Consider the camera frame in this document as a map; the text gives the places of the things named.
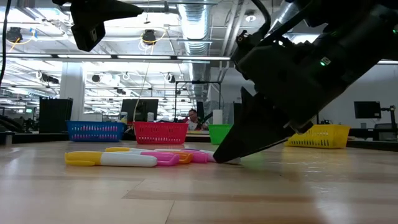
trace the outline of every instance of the person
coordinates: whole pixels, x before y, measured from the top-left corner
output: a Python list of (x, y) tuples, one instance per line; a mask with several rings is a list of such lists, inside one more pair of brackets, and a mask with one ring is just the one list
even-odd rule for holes
[(208, 130), (207, 124), (201, 124), (198, 120), (198, 112), (195, 109), (191, 109), (188, 112), (189, 121), (186, 123), (188, 124), (189, 131), (203, 131)]

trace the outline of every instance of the plastic basket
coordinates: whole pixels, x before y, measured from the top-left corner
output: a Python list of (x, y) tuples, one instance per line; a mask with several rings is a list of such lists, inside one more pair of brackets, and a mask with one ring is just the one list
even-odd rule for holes
[(349, 126), (336, 124), (314, 125), (304, 134), (294, 134), (285, 146), (340, 149), (346, 147)]
[(138, 144), (183, 144), (188, 124), (134, 122)]
[(211, 144), (221, 144), (230, 129), (231, 126), (229, 124), (209, 124)]
[(75, 142), (118, 142), (123, 136), (124, 123), (97, 121), (67, 121), (69, 140)]

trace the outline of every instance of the computer monitor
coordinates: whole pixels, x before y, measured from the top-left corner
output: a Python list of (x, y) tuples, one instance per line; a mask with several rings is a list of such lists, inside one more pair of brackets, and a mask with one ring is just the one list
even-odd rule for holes
[[(127, 112), (127, 120), (134, 121), (134, 108), (136, 107), (136, 99), (126, 99), (122, 102), (122, 112)], [(148, 112), (154, 114), (154, 120), (157, 117), (158, 99), (153, 100), (139, 100), (136, 110), (136, 121), (147, 121)]]
[(356, 119), (381, 118), (381, 107), (378, 101), (354, 102)]

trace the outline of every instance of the white pillar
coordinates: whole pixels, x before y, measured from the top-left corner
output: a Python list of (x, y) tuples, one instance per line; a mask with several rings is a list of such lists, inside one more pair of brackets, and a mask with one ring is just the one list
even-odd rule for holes
[(86, 74), (81, 62), (63, 62), (60, 98), (73, 99), (72, 121), (82, 120), (85, 103)]

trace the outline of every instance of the yellow basket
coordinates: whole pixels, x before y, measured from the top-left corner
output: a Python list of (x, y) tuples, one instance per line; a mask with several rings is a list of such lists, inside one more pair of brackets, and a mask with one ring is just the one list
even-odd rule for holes
[(294, 134), (285, 146), (340, 149), (346, 147), (348, 133), (347, 125), (317, 124), (304, 134)]

